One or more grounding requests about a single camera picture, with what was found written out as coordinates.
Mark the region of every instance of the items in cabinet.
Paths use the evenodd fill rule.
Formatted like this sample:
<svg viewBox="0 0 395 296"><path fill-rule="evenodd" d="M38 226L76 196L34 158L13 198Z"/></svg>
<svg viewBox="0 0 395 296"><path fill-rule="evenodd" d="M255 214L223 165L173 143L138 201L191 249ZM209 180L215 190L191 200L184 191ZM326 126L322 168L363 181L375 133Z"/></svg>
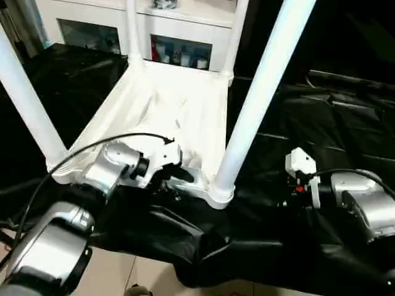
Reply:
<svg viewBox="0 0 395 296"><path fill-rule="evenodd" d="M120 54L116 28L74 20L58 22L66 44Z"/></svg>
<svg viewBox="0 0 395 296"><path fill-rule="evenodd" d="M153 8L174 9L177 7L177 0L153 0Z"/></svg>
<svg viewBox="0 0 395 296"><path fill-rule="evenodd" d="M208 70L212 45L151 35L152 60L183 67Z"/></svg>

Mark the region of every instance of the black tarp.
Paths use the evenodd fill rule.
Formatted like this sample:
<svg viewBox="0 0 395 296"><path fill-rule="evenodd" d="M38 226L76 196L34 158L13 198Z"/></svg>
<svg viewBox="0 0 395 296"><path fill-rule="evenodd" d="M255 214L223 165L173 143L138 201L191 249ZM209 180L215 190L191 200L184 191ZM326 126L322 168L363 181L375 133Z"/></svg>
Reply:
<svg viewBox="0 0 395 296"><path fill-rule="evenodd" d="M125 65L120 56L56 45L26 69L70 145ZM249 83L236 79L230 89L228 133ZM35 143L11 104L5 100L1 104L7 106L0 109L7 137L0 147L2 167L10 172L4 176L5 184L41 176L44 163ZM313 156L320 169L364 168L394 187L394 120L388 94L282 86L226 210L169 192L121 187L98 221L91 243L173 263L180 281L191 287L240 278L324 295L388 294L388 271L395 265L392 238L368 245L355 217L340 208L278 205L289 196L285 155L295 147ZM15 134L19 138L14 142ZM64 189L49 184L30 218L40 216ZM27 188L0 194L4 225L9 226L10 218L17 221L31 192Z"/></svg>

